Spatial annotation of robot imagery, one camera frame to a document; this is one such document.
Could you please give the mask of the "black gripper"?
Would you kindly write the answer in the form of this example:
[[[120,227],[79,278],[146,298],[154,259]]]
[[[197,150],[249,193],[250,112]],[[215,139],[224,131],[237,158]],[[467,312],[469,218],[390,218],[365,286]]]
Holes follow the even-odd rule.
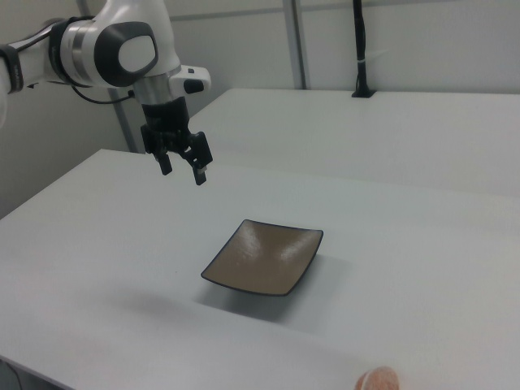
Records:
[[[196,185],[206,182],[206,168],[213,162],[204,132],[189,131],[189,113],[184,97],[160,105],[142,105],[141,126],[145,152],[153,154],[164,176],[172,172],[168,151],[180,155],[193,169]]]

